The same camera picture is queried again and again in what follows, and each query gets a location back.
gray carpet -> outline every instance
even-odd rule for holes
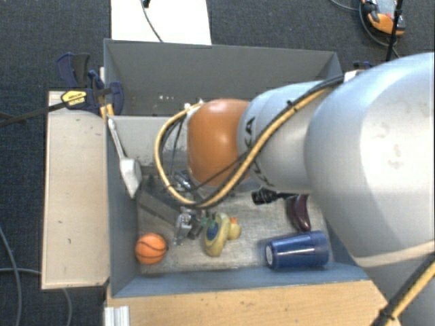
[[[357,7],[358,0],[339,0]],[[435,0],[404,0],[406,34],[400,55],[434,51]],[[357,13],[328,0],[207,0],[215,44],[329,50],[343,69],[356,60],[379,64],[385,49],[363,32]],[[54,61],[65,52],[92,55],[103,64],[102,40],[110,36],[109,0],[0,0],[0,111],[18,115],[43,107],[48,88],[64,86]],[[45,118],[0,128],[0,226],[18,266],[41,268],[44,204]],[[0,268],[10,267],[0,244]],[[67,303],[59,293],[39,291],[23,276],[21,325],[63,325]],[[0,276],[0,325],[14,325],[16,290],[12,274]],[[103,289],[70,290],[72,325],[103,322]]]

small basketball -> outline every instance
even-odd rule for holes
[[[136,258],[142,264],[157,264],[167,251],[168,246],[163,237],[156,233],[144,234],[136,242]]]

orange dome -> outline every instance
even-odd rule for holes
[[[237,127],[248,104],[239,99],[216,99],[205,103],[190,118],[188,169],[195,180],[203,183],[237,159]],[[207,185],[220,185],[231,171]]]

blue plastic cup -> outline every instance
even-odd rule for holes
[[[321,231],[278,238],[266,244],[266,262],[271,269],[322,267],[328,259],[328,240]]]

metal pole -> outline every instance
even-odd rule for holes
[[[403,12],[402,11],[402,4],[403,4],[403,0],[397,0],[396,9],[394,10],[393,30],[391,32],[391,37],[389,39],[387,58],[385,59],[385,61],[387,61],[387,62],[392,57],[393,46],[397,40],[397,38],[396,38],[397,23],[399,21],[400,15]]]

